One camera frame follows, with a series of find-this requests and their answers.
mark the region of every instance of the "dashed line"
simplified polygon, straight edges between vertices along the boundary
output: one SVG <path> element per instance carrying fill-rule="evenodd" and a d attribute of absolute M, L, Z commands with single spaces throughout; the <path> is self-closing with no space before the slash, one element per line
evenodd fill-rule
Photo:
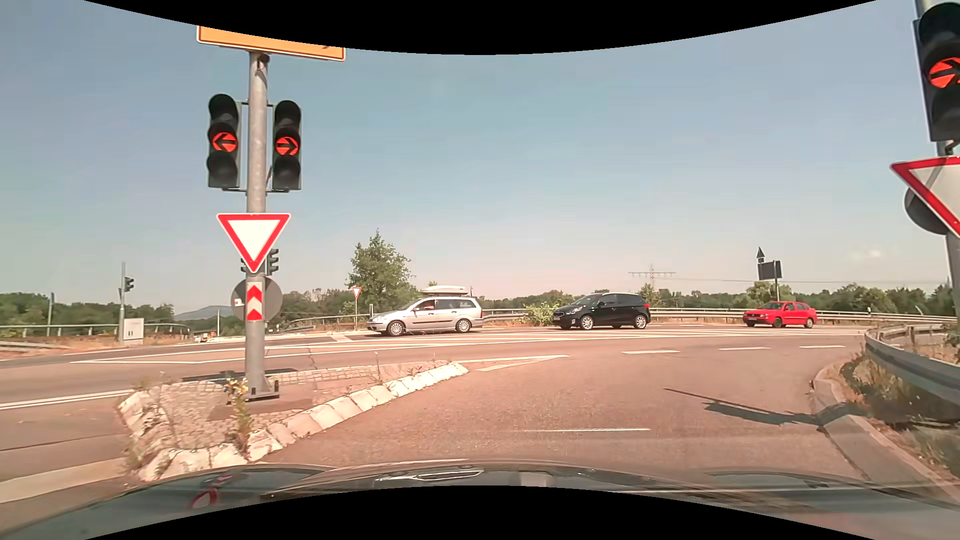
<path fill-rule="evenodd" d="M 623 351 L 624 355 L 656 355 L 659 353 L 679 353 L 680 351 Z"/>

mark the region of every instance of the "red arrow signal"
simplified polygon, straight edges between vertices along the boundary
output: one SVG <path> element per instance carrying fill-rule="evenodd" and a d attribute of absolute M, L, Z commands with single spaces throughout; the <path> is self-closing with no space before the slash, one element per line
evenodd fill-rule
<path fill-rule="evenodd" d="M 210 139 L 214 150 L 233 152 L 237 149 L 237 137 L 228 132 L 220 132 Z"/>
<path fill-rule="evenodd" d="M 281 156 L 295 156 L 300 151 L 300 144 L 291 136 L 282 136 L 276 140 L 274 148 Z"/>

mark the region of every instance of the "bush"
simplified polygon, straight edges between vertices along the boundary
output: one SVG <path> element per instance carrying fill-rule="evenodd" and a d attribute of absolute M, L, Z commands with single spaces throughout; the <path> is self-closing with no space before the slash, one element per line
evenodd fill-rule
<path fill-rule="evenodd" d="M 535 327 L 553 326 L 553 312 L 556 311 L 558 307 L 560 307 L 559 304 L 553 305 L 547 304 L 546 302 L 524 306 L 523 308 L 527 310 L 527 314 L 523 316 L 523 320 Z"/>

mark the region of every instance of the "distant traffic light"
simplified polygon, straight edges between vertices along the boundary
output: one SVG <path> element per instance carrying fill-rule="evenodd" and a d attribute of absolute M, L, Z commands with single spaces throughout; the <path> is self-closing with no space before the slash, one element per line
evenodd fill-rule
<path fill-rule="evenodd" d="M 267 275 L 268 276 L 272 276 L 274 272 L 279 270 L 279 266 L 276 266 L 276 264 L 280 261 L 280 258 L 276 256 L 276 254 L 278 253 L 280 253 L 280 250 L 277 248 L 274 248 L 270 250 L 270 254 L 267 255 Z"/>

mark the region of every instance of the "red and white chevron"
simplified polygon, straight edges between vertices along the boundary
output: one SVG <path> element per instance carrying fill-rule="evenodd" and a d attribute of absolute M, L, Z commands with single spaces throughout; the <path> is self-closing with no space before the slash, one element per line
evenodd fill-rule
<path fill-rule="evenodd" d="M 263 320 L 263 291 L 259 283 L 247 283 L 247 320 Z"/>

